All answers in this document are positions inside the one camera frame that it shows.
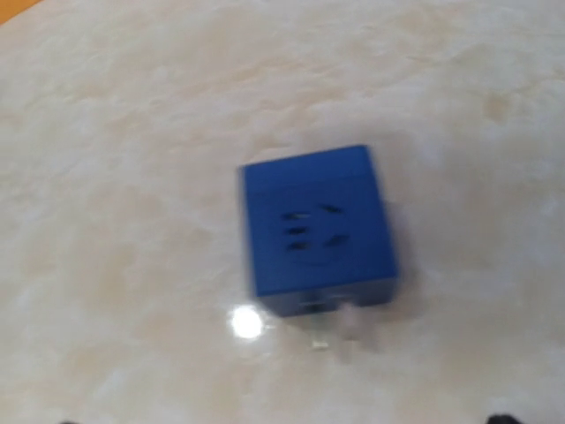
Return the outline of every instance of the dark object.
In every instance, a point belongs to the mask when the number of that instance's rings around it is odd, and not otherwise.
[[[281,316],[389,302],[398,270],[367,147],[242,169],[252,292]]]
[[[491,415],[486,424],[522,424],[512,415]]]

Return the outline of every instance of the beige marble pattern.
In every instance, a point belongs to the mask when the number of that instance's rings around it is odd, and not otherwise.
[[[562,0],[43,0],[0,27],[0,421],[564,422],[564,134]],[[239,337],[237,166],[359,142],[401,295]]]

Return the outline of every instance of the blue cube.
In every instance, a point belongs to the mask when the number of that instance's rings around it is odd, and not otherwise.
[[[280,316],[389,302],[398,267],[370,153],[338,148],[242,169],[252,293]]]

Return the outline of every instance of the metal prong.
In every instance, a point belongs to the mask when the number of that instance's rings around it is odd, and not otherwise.
[[[339,303],[337,308],[337,330],[344,340],[355,340],[359,336],[359,311],[349,300]]]
[[[329,343],[326,316],[324,314],[311,314],[309,318],[312,348],[315,351],[327,349],[329,347]]]

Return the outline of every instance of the marble surface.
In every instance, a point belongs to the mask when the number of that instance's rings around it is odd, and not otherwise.
[[[0,421],[565,419],[565,3],[44,0],[0,27]],[[370,145],[406,282],[311,352],[236,169]]]

